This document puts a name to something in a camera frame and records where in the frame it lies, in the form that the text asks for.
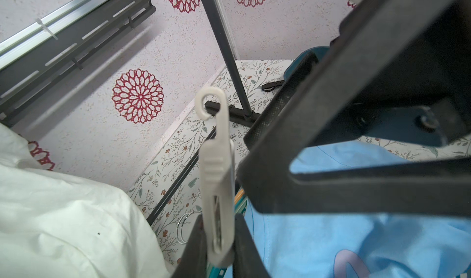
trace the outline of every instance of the black metal shelf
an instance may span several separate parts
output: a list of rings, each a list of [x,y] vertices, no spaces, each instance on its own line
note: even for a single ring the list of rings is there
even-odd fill
[[[37,98],[142,23],[151,0],[108,0],[0,71],[0,120],[13,126]]]

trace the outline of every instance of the plastic clip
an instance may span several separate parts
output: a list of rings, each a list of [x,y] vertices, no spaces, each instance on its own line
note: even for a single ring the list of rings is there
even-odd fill
[[[208,261],[227,268],[234,261],[234,143],[229,137],[229,108],[226,93],[217,87],[202,88],[195,97],[197,115],[211,117],[203,110],[203,99],[215,95],[221,102],[216,113],[216,137],[200,147],[200,187]]]
[[[42,23],[42,21],[41,21],[39,18],[36,19],[36,22],[42,27],[43,30],[45,30],[45,31],[48,32],[51,36],[53,36],[54,39],[56,39],[56,40],[59,39],[59,38],[57,38],[57,36],[56,36],[53,32],[51,32],[51,30],[50,30],[44,23]]]

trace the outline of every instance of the white fabric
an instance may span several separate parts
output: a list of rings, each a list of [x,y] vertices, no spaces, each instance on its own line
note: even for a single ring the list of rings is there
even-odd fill
[[[118,188],[44,171],[0,124],[0,277],[165,278],[155,234]]]

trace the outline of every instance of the hanger hook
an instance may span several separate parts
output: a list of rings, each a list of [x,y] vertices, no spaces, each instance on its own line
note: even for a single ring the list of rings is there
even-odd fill
[[[203,99],[208,95],[216,96],[219,101],[221,102],[221,107],[216,115],[221,113],[222,109],[227,109],[227,97],[226,93],[222,91],[218,87],[203,87],[195,96],[195,110],[196,114],[203,120],[208,120],[211,115],[206,112],[205,107],[203,105]]]
[[[219,98],[220,108],[216,113],[216,140],[220,142],[229,142],[229,107],[227,106],[227,96],[224,91],[218,87],[203,87],[195,96],[195,110],[196,114],[203,120],[208,120],[211,115],[206,112],[203,105],[204,97],[208,95],[215,95]]]

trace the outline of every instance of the light blue fabric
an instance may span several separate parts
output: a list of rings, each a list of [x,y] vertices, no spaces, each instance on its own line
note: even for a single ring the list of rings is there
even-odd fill
[[[319,172],[398,163],[407,161],[382,147],[351,141],[306,148],[290,169]],[[263,215],[248,205],[245,220],[273,278],[452,278],[471,261],[467,219],[386,213]],[[232,278],[232,268],[225,277]]]

